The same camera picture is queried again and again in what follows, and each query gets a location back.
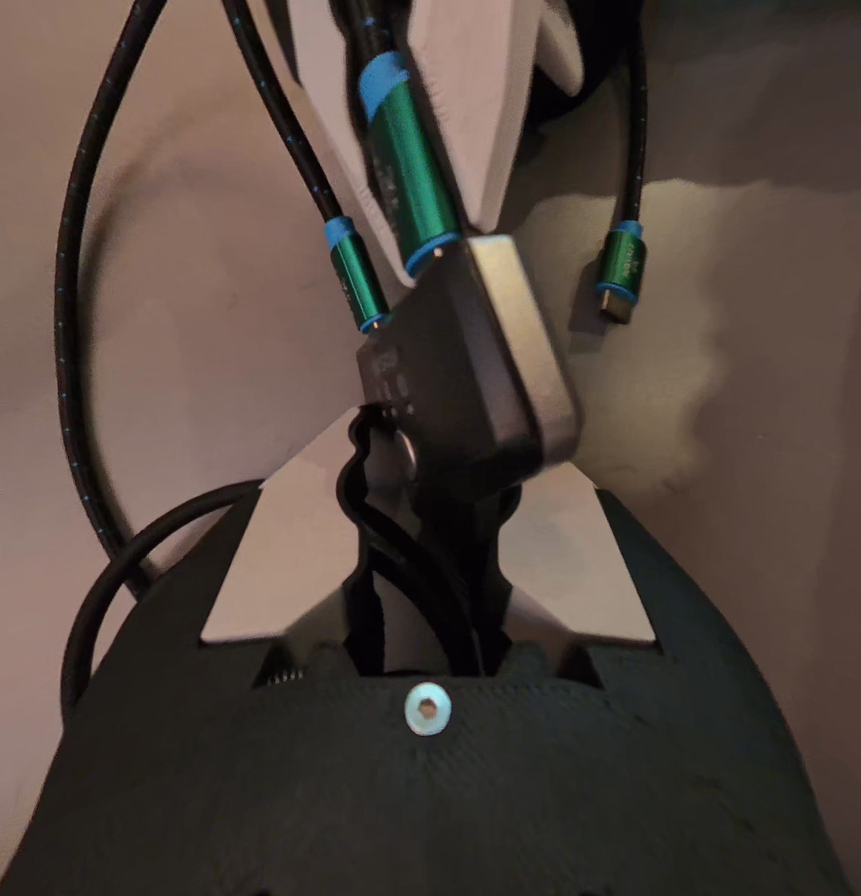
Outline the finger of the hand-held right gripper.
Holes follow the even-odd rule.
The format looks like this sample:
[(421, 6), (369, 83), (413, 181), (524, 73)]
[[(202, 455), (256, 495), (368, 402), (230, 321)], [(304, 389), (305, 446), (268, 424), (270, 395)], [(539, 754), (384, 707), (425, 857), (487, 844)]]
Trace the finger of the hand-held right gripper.
[(526, 115), (536, 1), (415, 1), (407, 42), (470, 225), (492, 233)]
[(291, 26), (300, 83), (347, 182), (352, 208), (347, 215), (365, 226), (363, 233), (379, 248), (391, 274), (403, 286), (414, 286), (414, 279), (403, 267), (394, 234), (369, 187), (369, 168), (354, 127), (346, 40), (331, 3), (291, 1)]

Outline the dark multiport hub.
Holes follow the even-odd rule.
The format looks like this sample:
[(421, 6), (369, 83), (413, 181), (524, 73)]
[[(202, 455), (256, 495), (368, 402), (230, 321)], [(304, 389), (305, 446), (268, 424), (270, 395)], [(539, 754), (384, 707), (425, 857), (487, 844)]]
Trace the dark multiport hub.
[(457, 677), (498, 670), (512, 590), (500, 533), (522, 487), (568, 461), (581, 429), (513, 240), (463, 239), (436, 253), (357, 352), (364, 402), (333, 469), (333, 512), (357, 554), (332, 582), (347, 634), (330, 649), (362, 678), (384, 674), (375, 575), (419, 612)]

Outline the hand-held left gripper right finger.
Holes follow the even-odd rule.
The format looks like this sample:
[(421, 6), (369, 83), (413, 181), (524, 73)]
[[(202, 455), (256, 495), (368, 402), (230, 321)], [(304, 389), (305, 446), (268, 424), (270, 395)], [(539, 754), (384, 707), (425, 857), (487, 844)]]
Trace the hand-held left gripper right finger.
[(522, 487), (500, 528), (504, 632), (544, 648), (650, 646), (655, 634), (593, 482), (571, 463)]

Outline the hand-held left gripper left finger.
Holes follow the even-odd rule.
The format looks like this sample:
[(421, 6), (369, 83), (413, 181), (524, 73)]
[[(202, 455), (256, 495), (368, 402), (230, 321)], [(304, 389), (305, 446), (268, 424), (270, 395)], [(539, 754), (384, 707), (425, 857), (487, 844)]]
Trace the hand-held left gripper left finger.
[(287, 633), (340, 589), (359, 563), (359, 531), (338, 497), (355, 456), (345, 411), (259, 488), (259, 497), (212, 611), (206, 644)]

